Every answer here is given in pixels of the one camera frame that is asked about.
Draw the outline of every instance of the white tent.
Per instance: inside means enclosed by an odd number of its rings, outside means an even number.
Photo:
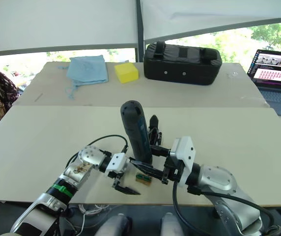
[[[281,22],[281,1],[0,0],[0,55],[138,47],[145,43]]]

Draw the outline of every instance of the green band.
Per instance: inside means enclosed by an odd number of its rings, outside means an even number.
[[[73,197],[73,194],[71,194],[71,192],[69,192],[65,186],[60,186],[60,185],[57,185],[57,184],[54,184],[52,186],[52,188],[55,188],[57,189],[58,191],[60,191],[61,193],[64,193],[65,195],[69,196],[70,198]]]

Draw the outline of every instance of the laptop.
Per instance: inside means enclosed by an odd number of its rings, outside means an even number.
[[[267,103],[281,116],[281,52],[257,50],[248,76]]]

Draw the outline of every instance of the tabletop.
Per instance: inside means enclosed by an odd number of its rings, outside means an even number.
[[[259,205],[281,205],[281,121],[270,108],[147,108],[163,133],[162,146],[175,138],[192,137],[198,164],[221,166]],[[125,135],[119,107],[13,106],[0,121],[0,200],[32,202],[62,173],[69,157],[92,140],[108,134]],[[118,152],[120,139],[97,147]],[[162,169],[164,158],[154,157]],[[113,179],[97,171],[72,199],[87,204],[171,204],[172,183],[151,186],[135,182],[130,166],[123,185],[141,195],[124,195],[111,188]],[[178,190],[180,204],[209,206],[203,196]]]
[[[15,105],[121,106],[137,100],[145,107],[264,107],[268,106],[255,84],[238,63],[223,63],[209,86],[179,84],[145,78],[143,63],[134,63],[139,79],[121,84],[108,62],[107,83],[80,86],[70,99],[68,62],[48,62],[25,89]]]

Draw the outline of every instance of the yellow sponge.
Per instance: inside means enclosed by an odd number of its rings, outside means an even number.
[[[115,65],[115,73],[121,83],[127,83],[139,78],[139,71],[132,63]]]

